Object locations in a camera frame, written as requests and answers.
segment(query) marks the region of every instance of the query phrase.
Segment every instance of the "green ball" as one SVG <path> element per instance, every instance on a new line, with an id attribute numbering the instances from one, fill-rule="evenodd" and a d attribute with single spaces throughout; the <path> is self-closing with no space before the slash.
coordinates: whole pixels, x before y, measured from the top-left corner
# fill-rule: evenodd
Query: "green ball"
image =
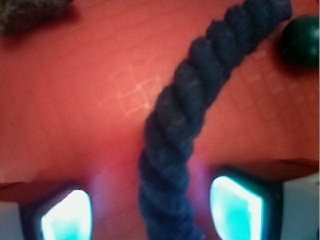
<path id="1" fill-rule="evenodd" d="M 307 15 L 292 20 L 281 36 L 282 57 L 302 68 L 319 67 L 319 16 Z"/>

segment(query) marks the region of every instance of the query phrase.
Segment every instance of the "white panel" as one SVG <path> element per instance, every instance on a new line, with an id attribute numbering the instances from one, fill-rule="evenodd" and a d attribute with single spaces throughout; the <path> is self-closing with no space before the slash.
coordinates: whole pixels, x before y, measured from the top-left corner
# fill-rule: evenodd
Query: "white panel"
<path id="1" fill-rule="evenodd" d="M 318 240 L 319 173 L 283 184 L 280 240 Z"/>
<path id="2" fill-rule="evenodd" d="M 0 239 L 24 240 L 19 205 L 0 201 Z"/>

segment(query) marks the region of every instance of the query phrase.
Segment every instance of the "blue glowing panel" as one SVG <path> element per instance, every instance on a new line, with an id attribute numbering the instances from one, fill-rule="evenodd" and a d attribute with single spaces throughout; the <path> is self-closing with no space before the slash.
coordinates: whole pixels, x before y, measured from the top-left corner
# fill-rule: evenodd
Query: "blue glowing panel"
<path id="1" fill-rule="evenodd" d="M 74 190 L 42 218 L 44 240 L 90 240 L 92 207 L 89 195 Z"/>
<path id="2" fill-rule="evenodd" d="M 260 240 L 263 199 L 227 176 L 211 185 L 210 209 L 222 240 Z"/>

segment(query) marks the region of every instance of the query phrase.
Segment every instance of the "orange surface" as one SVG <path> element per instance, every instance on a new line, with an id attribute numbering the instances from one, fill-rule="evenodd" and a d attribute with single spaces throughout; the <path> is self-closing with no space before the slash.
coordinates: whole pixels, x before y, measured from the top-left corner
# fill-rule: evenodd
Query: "orange surface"
<path id="1" fill-rule="evenodd" d="M 0 38 L 0 181 L 76 179 L 91 195 L 95 240 L 145 239 L 137 205 L 143 128 L 193 39 L 241 0 L 76 0 L 65 19 Z M 294 16 L 318 13 L 293 0 Z M 196 221 L 216 239 L 216 165 L 319 160 L 319 71 L 283 64 L 285 23 L 232 74 L 190 161 Z"/>

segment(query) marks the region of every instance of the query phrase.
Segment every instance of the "blue twisted rope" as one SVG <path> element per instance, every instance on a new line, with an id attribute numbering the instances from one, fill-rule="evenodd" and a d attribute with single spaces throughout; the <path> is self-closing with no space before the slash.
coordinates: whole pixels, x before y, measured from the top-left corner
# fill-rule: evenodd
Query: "blue twisted rope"
<path id="1" fill-rule="evenodd" d="M 194 139 L 232 69 L 291 14 L 290 0 L 246 0 L 229 8 L 224 21 L 214 20 L 206 37 L 193 41 L 189 59 L 159 95 L 139 160 L 139 206 L 150 240 L 204 238 L 185 197 Z"/>

